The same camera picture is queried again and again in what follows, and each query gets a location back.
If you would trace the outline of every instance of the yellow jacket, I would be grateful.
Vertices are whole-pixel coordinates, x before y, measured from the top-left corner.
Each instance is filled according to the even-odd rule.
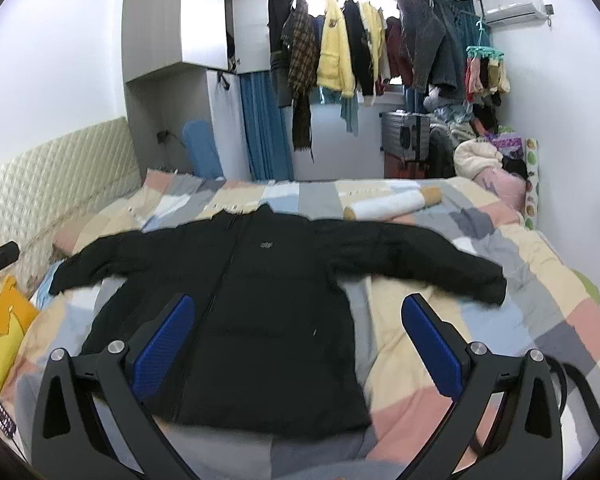
[[[378,14],[378,10],[369,2],[360,4],[360,11],[364,16],[363,20],[371,36],[371,60],[374,66],[374,83],[378,79],[380,72],[380,57],[382,54],[384,27]]]
[[[339,90],[343,97],[353,97],[356,89],[356,80],[351,68],[347,25],[344,14],[338,7],[338,0],[325,0],[318,86]]]

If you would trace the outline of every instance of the yellow pillow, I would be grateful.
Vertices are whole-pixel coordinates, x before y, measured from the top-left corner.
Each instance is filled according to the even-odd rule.
[[[0,293],[0,390],[20,344],[38,311],[16,287],[16,279],[7,276]]]

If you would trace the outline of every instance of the air conditioner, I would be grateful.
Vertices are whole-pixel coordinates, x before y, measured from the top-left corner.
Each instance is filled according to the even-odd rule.
[[[547,20],[542,0],[482,0],[485,22],[491,27]]]

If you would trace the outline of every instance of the jacket zipper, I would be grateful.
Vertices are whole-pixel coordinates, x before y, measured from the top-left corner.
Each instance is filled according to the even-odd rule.
[[[235,223],[235,221],[237,219],[238,219],[238,215],[237,214],[234,215],[233,218],[231,218],[231,221],[229,222],[229,225],[226,228],[227,231],[234,226],[234,223]],[[194,338],[196,336],[196,333],[199,332],[200,327],[202,326],[203,322],[206,320],[206,318],[208,317],[209,313],[211,313],[211,311],[213,310],[214,305],[216,304],[216,297],[218,296],[218,292],[220,291],[220,287],[222,286],[222,281],[224,281],[224,277],[226,276],[227,272],[229,271],[229,268],[231,267],[231,263],[234,260],[235,251],[237,250],[238,244],[240,243],[242,235],[246,231],[246,229],[248,227],[248,224],[250,222],[251,222],[251,217],[249,217],[248,219],[246,219],[246,222],[243,223],[242,229],[238,233],[238,237],[236,238],[234,246],[231,249],[231,253],[229,254],[229,259],[227,260],[227,263],[224,265],[224,268],[222,269],[222,273],[220,274],[220,277],[218,278],[218,282],[216,283],[216,288],[214,289],[213,295],[211,296],[211,301],[209,301],[208,307],[202,313],[202,316],[200,316],[200,320],[198,321],[198,325],[194,329],[194,334],[193,334]],[[189,349],[189,356],[192,356],[194,354],[196,346],[197,346],[197,342],[198,342],[198,340],[195,338],[194,341],[193,341],[193,344],[191,345],[191,348]],[[184,392],[185,392],[185,386],[186,385],[187,385],[187,383],[185,381],[185,383],[182,385],[182,392],[180,394],[180,403],[177,406],[175,406],[174,409],[173,409],[173,415],[171,417],[172,420],[176,420],[177,417],[180,415],[180,407],[184,403]]]

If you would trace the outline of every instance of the padded headboard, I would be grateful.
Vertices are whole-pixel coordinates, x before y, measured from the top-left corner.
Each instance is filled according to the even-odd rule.
[[[56,231],[140,185],[125,118],[51,140],[1,165],[0,245],[15,240],[20,259],[0,272],[0,286],[12,274],[18,288],[32,294],[49,266]]]

